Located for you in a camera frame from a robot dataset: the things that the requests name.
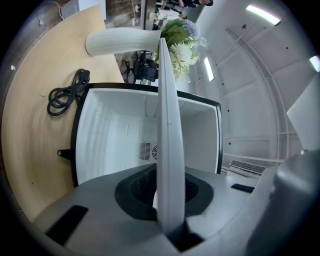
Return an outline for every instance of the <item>black bracket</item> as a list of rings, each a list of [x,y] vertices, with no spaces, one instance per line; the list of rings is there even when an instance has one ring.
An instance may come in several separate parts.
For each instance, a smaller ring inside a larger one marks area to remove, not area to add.
[[[58,154],[58,156],[71,161],[76,155],[76,150],[75,149],[60,149],[60,150],[58,150],[57,154]]]

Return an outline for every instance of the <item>white vase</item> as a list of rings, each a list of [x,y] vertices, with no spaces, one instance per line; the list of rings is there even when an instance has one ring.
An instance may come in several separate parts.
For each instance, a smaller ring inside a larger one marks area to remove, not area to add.
[[[130,27],[108,28],[88,35],[85,49],[91,56],[134,51],[155,52],[159,46],[160,35],[160,30]]]

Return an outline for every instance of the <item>curved wooden countertop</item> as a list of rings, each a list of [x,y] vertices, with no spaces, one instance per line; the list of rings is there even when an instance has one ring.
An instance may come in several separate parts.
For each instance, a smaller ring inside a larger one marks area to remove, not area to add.
[[[103,29],[99,5],[72,15],[31,49],[11,82],[2,119],[3,161],[30,221],[74,189],[71,165],[57,151],[70,148],[77,104],[61,116],[49,116],[49,92],[69,86],[80,68],[90,71],[92,83],[124,82],[114,55],[91,57],[85,50],[87,36]]]

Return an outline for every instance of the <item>fluorescent light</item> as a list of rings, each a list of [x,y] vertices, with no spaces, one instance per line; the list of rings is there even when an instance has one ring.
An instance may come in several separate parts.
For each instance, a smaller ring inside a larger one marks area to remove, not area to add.
[[[273,25],[277,25],[280,22],[280,19],[278,19],[277,17],[271,15],[270,13],[266,12],[265,10],[262,10],[258,7],[255,7],[253,5],[249,5],[246,9],[250,12],[258,14],[262,18],[265,18],[266,20],[271,22]]]
[[[214,77],[214,74],[212,73],[212,68],[210,66],[208,57],[204,59],[204,64],[205,64],[206,72],[208,73],[209,81],[211,82],[213,79],[215,79],[215,77]]]
[[[311,62],[312,66],[317,72],[320,72],[320,59],[318,56],[313,56],[312,58],[309,59]]]

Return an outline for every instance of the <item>flower bouquet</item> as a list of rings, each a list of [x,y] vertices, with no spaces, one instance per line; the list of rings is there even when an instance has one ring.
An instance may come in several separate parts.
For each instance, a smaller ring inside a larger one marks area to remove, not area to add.
[[[160,37],[165,38],[175,80],[182,78],[190,82],[189,67],[199,59],[197,46],[207,47],[206,40],[200,38],[198,26],[187,19],[170,20]],[[159,63],[159,48],[155,53],[155,62]]]

